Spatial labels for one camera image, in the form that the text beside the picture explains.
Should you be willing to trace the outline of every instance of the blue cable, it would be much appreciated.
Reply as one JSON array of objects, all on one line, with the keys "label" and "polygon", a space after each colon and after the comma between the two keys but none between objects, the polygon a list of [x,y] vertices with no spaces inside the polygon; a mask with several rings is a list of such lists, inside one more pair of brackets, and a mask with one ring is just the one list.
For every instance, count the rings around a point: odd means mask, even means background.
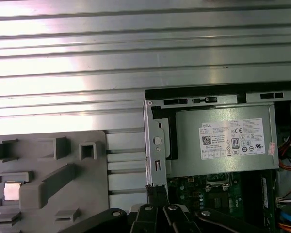
[{"label": "blue cable", "polygon": [[291,222],[291,215],[287,214],[286,212],[281,211],[280,215],[287,221]]}]

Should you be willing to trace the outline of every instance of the qr code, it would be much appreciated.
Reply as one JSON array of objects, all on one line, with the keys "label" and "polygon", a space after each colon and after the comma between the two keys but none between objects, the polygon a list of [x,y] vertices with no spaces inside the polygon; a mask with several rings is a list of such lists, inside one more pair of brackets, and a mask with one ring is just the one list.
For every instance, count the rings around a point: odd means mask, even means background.
[{"label": "qr code", "polygon": [[203,136],[203,145],[211,145],[211,136]]}]

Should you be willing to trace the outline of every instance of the red wire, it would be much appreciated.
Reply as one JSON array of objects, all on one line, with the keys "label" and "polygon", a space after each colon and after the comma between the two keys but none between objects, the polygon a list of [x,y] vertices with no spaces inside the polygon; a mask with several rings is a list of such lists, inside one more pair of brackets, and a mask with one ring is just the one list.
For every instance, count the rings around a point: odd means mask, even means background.
[{"label": "red wire", "polygon": [[283,150],[283,148],[285,148],[281,154],[281,157],[283,157],[286,154],[286,152],[290,146],[290,143],[291,143],[291,136],[290,136],[289,140],[286,142],[286,144],[279,149],[279,152],[281,152]]}]

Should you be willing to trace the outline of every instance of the square opening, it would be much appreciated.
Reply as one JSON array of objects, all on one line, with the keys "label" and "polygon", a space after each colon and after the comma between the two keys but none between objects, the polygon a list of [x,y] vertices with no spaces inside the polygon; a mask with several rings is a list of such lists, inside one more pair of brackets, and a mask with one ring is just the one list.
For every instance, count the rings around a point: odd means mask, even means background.
[{"label": "square opening", "polygon": [[80,160],[85,158],[96,159],[96,144],[95,143],[84,143],[79,144]]}]

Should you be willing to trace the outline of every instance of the orange wire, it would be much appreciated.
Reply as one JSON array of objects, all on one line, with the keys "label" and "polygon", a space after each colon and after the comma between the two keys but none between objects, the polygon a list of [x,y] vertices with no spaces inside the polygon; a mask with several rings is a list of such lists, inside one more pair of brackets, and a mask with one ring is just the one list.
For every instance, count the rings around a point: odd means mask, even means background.
[{"label": "orange wire", "polygon": [[288,171],[291,171],[291,166],[285,165],[281,161],[279,162],[279,165],[281,168],[288,170]]},{"label": "orange wire", "polygon": [[287,232],[291,232],[291,226],[279,223],[279,227]]}]

